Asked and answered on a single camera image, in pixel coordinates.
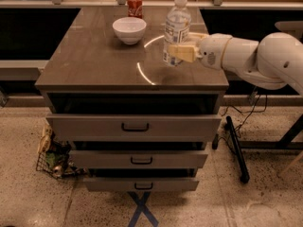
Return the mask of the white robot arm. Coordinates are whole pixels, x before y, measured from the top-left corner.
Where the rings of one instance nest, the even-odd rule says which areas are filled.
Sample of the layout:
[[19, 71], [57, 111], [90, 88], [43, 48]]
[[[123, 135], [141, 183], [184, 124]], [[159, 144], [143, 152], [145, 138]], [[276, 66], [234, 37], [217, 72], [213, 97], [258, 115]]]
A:
[[289, 85], [303, 96], [303, 44], [287, 33], [272, 33], [259, 42], [194, 33], [185, 43], [169, 45], [168, 52], [181, 61], [232, 72], [267, 90]]

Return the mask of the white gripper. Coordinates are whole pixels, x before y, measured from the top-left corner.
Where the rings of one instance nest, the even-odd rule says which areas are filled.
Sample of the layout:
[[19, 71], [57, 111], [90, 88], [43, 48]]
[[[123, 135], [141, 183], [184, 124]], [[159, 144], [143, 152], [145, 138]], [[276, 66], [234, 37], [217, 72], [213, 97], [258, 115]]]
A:
[[198, 58], [200, 63], [207, 68], [221, 70], [223, 63], [224, 50], [228, 42], [232, 39], [231, 35], [189, 32], [190, 39], [201, 39], [198, 47], [190, 44], [179, 45], [171, 44], [168, 48], [169, 54], [177, 60], [194, 62]]

